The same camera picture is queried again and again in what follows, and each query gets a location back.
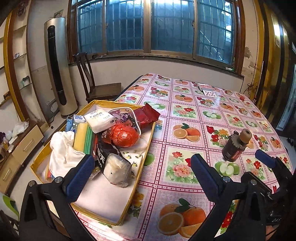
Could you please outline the red mesh bag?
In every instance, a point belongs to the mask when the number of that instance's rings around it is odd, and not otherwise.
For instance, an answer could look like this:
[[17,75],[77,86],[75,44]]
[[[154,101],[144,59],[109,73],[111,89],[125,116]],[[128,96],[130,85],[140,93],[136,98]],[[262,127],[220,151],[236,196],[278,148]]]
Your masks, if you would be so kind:
[[101,138],[107,144],[114,144],[121,148],[129,148],[138,141],[139,134],[131,126],[116,123],[111,128],[105,130]]

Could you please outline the black crayfish seasoning bag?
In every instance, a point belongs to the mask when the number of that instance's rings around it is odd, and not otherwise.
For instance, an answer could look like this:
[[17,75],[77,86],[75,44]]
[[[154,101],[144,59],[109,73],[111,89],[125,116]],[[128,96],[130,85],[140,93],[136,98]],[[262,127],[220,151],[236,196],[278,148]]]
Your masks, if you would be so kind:
[[120,157],[122,157],[118,148],[116,148],[112,144],[105,143],[102,140],[101,135],[102,135],[102,133],[97,133],[95,135],[94,150],[93,150],[93,157],[95,159],[95,167],[92,171],[93,175],[96,175],[99,172],[103,173],[106,159],[110,153],[117,154]]

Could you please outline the playing cards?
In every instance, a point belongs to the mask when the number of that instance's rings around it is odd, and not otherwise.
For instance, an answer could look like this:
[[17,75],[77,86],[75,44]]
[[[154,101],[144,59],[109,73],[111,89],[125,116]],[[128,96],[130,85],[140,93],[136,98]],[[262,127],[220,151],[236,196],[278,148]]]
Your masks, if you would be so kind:
[[213,98],[218,97],[213,87],[209,85],[204,85],[204,84],[198,84],[198,87],[206,97],[213,97]]

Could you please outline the floral fruit tablecloth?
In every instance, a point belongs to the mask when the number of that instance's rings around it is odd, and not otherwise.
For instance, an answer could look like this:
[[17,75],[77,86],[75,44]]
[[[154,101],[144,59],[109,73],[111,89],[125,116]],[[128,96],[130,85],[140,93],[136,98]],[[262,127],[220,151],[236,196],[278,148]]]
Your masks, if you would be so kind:
[[[293,170],[275,130],[246,96],[215,88],[218,97],[206,97],[198,84],[147,73],[117,97],[120,103],[148,103],[160,117],[124,223],[110,225],[79,213],[97,240],[187,240],[214,205],[192,172],[194,154],[236,182],[250,171],[273,191],[278,182],[255,152],[279,157]],[[244,128],[251,140],[235,162],[226,161],[228,137]]]

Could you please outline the white green trash bin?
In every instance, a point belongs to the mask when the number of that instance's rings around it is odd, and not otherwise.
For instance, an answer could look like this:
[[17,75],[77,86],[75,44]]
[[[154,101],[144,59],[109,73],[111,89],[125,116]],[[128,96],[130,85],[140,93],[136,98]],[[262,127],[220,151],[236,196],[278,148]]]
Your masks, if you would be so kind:
[[19,221],[20,214],[16,207],[16,202],[3,193],[0,193],[0,210],[7,216]]

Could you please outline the white lemon print tissue pack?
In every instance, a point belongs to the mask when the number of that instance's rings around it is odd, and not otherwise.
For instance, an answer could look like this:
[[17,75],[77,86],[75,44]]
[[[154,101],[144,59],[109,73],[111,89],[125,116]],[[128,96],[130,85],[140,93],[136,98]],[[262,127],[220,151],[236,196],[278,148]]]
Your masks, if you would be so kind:
[[136,179],[138,176],[140,164],[143,160],[143,154],[142,153],[132,153],[128,151],[120,151],[122,156],[128,160],[132,165],[132,173],[131,173],[131,179]]

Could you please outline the white long tissue pack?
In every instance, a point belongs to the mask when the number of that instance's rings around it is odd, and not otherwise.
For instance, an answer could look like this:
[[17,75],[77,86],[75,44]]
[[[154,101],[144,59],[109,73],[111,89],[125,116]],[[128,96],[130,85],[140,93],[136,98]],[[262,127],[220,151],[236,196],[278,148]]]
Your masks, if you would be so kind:
[[109,183],[126,188],[129,185],[131,172],[132,165],[129,161],[117,154],[110,153],[108,155],[103,174]]

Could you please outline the blue white tissue pack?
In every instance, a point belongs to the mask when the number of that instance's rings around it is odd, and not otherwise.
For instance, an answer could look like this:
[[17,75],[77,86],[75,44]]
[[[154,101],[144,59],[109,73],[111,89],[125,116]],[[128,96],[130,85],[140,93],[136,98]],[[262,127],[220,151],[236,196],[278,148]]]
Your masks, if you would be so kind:
[[73,115],[73,121],[76,125],[80,124],[80,123],[85,123],[86,122],[86,119],[84,116],[82,115],[77,115],[77,114],[74,114]]

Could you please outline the white tower air conditioner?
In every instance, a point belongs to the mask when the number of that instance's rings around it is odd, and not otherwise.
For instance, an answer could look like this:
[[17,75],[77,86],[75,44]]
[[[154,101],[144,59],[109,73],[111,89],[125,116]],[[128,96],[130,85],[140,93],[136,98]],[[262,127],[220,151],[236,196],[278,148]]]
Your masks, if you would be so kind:
[[68,66],[66,20],[52,18],[44,23],[47,68],[55,100],[62,118],[78,112],[78,104]]

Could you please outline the clear anime pouch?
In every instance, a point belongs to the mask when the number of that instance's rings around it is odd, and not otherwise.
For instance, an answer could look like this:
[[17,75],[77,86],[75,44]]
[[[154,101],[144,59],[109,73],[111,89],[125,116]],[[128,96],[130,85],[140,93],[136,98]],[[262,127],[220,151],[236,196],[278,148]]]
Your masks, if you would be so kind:
[[134,111],[129,107],[113,108],[108,111],[109,114],[115,117],[116,123],[122,123],[125,126],[134,128],[137,133],[141,136],[142,132],[140,129],[139,121]]

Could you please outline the white cloth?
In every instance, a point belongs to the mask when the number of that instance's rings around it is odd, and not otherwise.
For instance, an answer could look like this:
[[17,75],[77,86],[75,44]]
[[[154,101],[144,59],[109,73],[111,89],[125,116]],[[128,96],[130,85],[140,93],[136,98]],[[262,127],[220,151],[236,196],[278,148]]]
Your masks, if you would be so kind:
[[50,141],[52,149],[49,170],[56,177],[65,177],[71,168],[75,168],[85,154],[73,148],[74,132],[56,132]]

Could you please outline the colourful foam sheet stack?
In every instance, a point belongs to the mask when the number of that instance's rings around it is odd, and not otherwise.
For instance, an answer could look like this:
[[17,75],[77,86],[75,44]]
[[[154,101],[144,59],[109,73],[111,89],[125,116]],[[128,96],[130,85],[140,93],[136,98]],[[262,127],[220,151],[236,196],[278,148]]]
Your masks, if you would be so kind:
[[74,138],[73,148],[76,151],[91,155],[93,150],[95,134],[88,123],[79,123]]

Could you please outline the wooden tv cabinet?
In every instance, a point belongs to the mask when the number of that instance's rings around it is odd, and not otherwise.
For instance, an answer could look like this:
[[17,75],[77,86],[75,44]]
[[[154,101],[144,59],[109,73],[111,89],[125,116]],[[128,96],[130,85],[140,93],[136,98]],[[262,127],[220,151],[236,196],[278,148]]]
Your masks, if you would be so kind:
[[12,183],[24,162],[30,156],[44,135],[36,121],[28,120],[29,127],[12,143],[14,148],[1,162],[1,192],[10,195]]

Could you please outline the dark red snack packet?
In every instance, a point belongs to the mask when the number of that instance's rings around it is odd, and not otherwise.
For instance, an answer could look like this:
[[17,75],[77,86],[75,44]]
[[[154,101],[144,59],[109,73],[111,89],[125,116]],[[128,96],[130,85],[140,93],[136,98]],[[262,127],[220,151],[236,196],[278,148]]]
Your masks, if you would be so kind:
[[153,109],[148,103],[141,108],[134,110],[135,117],[139,122],[140,129],[143,130],[151,123],[159,119],[160,113]]

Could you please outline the white plastic bag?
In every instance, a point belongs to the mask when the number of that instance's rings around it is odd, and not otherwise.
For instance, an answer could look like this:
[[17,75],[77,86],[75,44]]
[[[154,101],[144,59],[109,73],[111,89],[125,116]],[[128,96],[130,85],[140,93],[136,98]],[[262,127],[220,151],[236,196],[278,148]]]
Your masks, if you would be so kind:
[[12,144],[17,139],[18,135],[24,133],[28,127],[29,127],[28,121],[22,121],[17,123],[12,131],[12,137],[9,140],[9,144]]

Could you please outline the light blue knitted cloth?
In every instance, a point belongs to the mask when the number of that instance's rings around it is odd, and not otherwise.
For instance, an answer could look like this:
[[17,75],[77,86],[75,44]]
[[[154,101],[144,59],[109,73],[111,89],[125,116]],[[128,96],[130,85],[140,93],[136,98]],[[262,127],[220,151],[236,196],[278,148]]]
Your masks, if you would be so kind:
[[65,131],[69,132],[69,131],[73,131],[73,123],[74,123],[74,119],[72,116],[68,116],[66,118],[66,127],[65,127]]

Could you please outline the blue glass window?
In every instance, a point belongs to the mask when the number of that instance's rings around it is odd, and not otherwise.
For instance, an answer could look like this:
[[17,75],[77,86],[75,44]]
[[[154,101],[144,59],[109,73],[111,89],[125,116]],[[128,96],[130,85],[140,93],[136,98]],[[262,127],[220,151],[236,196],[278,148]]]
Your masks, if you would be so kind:
[[152,56],[242,72],[242,1],[69,1],[70,56]]

